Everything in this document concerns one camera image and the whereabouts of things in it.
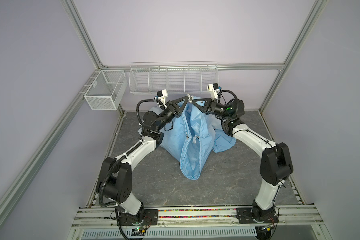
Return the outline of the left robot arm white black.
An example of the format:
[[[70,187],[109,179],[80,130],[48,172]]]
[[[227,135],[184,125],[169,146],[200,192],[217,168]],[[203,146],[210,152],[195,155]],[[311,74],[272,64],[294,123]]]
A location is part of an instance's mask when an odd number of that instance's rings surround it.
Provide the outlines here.
[[[143,221],[144,204],[132,193],[133,170],[148,154],[160,146],[165,135],[161,130],[174,118],[182,116],[189,99],[190,97],[185,96],[165,103],[159,99],[138,102],[136,114],[142,127],[140,139],[116,158],[107,157],[103,160],[96,185],[100,207],[114,206],[116,213],[125,214],[132,222]],[[141,118],[140,105],[149,102],[157,103],[162,111],[159,114],[148,111]]]

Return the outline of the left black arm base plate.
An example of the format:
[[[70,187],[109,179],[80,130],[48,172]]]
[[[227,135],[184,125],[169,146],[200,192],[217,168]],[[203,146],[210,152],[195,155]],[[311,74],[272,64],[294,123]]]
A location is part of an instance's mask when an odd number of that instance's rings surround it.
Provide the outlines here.
[[[118,221],[121,226],[156,226],[159,219],[158,209],[144,209],[137,213],[137,215],[131,215],[128,213],[119,213]]]

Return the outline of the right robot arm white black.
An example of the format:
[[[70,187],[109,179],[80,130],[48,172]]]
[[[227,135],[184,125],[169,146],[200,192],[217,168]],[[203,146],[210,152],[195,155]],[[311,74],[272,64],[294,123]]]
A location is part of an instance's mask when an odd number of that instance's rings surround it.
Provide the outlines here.
[[[253,200],[249,213],[239,213],[238,217],[246,216],[256,223],[270,220],[276,224],[279,214],[276,212],[275,200],[285,181],[293,173],[289,147],[285,143],[273,142],[251,130],[242,120],[245,113],[244,102],[232,91],[231,100],[222,104],[220,97],[224,90],[211,91],[211,98],[192,99],[190,102],[206,115],[213,115],[221,121],[222,130],[230,137],[247,145],[261,158],[260,175],[262,183]]]

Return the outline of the small white mesh basket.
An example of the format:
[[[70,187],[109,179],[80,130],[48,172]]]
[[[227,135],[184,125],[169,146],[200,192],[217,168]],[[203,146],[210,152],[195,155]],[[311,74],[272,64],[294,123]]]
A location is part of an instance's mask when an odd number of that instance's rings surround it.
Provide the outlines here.
[[[117,111],[127,85],[124,71],[100,70],[84,97],[92,110]]]

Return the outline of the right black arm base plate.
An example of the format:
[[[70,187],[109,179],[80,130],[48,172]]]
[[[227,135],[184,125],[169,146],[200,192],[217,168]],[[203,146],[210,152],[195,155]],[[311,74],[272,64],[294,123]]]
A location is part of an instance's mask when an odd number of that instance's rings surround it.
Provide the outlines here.
[[[240,224],[276,224],[279,222],[275,207],[262,210],[257,207],[236,208],[236,218]]]

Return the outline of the aluminium front rail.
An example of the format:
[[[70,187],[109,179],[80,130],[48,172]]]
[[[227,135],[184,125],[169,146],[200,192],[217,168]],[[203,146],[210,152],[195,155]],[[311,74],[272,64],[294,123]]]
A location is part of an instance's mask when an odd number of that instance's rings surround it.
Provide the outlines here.
[[[90,208],[78,210],[72,229],[110,229],[116,227],[113,208]],[[262,226],[283,225],[323,225],[319,211],[314,205],[277,206],[273,219],[261,223],[246,217],[250,211],[247,206],[209,206],[209,207],[146,207],[151,214],[154,227],[233,227],[239,225]]]

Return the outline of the light blue jacket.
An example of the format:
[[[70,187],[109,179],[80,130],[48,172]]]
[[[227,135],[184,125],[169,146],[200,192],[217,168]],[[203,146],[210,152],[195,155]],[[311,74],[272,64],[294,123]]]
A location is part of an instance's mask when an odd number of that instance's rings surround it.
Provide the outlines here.
[[[159,114],[158,105],[149,111]],[[197,180],[211,152],[219,153],[232,148],[236,139],[224,133],[220,122],[203,114],[190,101],[182,116],[174,118],[161,130],[165,135],[160,147],[180,163],[183,175]]]

